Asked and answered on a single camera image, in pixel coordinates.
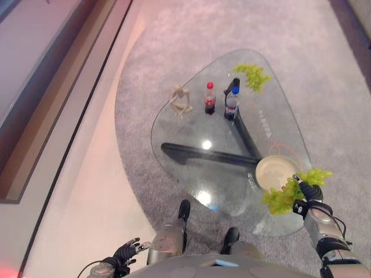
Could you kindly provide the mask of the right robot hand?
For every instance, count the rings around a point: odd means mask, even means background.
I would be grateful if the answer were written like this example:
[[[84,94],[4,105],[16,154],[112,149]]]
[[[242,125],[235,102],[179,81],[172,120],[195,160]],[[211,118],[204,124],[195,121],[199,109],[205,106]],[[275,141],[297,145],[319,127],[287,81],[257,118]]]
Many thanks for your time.
[[[323,193],[318,185],[310,185],[303,181],[297,174],[294,174],[292,178],[297,182],[299,189],[301,190],[306,201],[323,202]]]

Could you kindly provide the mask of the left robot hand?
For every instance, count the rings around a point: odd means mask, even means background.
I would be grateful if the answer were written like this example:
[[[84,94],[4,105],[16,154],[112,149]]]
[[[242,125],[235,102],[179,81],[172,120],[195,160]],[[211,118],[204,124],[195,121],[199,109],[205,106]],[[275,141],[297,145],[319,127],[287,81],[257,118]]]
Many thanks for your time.
[[[147,250],[151,242],[140,243],[140,238],[136,237],[129,240],[123,246],[116,250],[114,258],[118,263],[116,271],[121,275],[128,275],[130,273],[129,265],[136,262],[134,257],[139,253]]]

